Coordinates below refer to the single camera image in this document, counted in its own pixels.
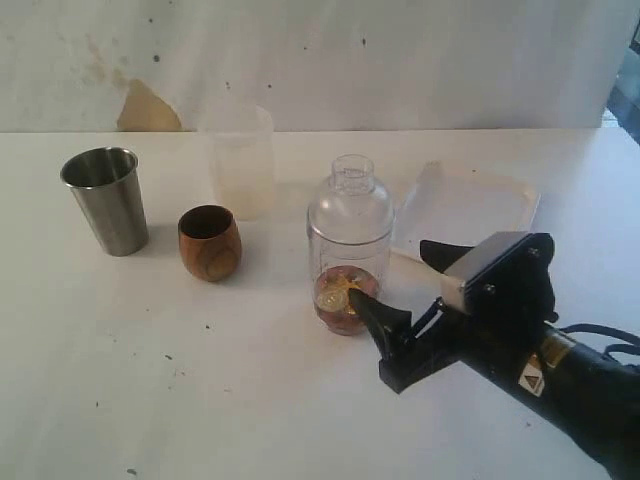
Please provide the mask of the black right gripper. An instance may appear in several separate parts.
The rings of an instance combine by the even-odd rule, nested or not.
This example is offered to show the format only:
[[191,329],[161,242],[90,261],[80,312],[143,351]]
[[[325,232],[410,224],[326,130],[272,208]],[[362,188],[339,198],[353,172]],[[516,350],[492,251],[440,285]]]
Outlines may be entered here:
[[[472,246],[421,240],[421,260],[439,274]],[[548,233],[529,233],[472,288],[472,313],[444,304],[439,297],[420,317],[381,303],[364,291],[349,291],[351,307],[381,355],[381,380],[394,392],[457,361],[476,363],[501,377],[519,356],[531,354],[555,322],[555,294],[549,266],[555,243]]]

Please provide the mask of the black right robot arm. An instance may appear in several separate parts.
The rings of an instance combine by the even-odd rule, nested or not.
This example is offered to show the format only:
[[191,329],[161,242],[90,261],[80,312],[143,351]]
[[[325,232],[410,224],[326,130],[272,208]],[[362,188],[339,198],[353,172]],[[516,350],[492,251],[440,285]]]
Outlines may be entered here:
[[352,289],[379,352],[380,379],[402,392],[461,362],[568,435],[614,479],[639,475],[639,369],[618,355],[636,335],[592,323],[557,326],[547,233],[497,232],[476,246],[424,240],[441,276],[419,318]]

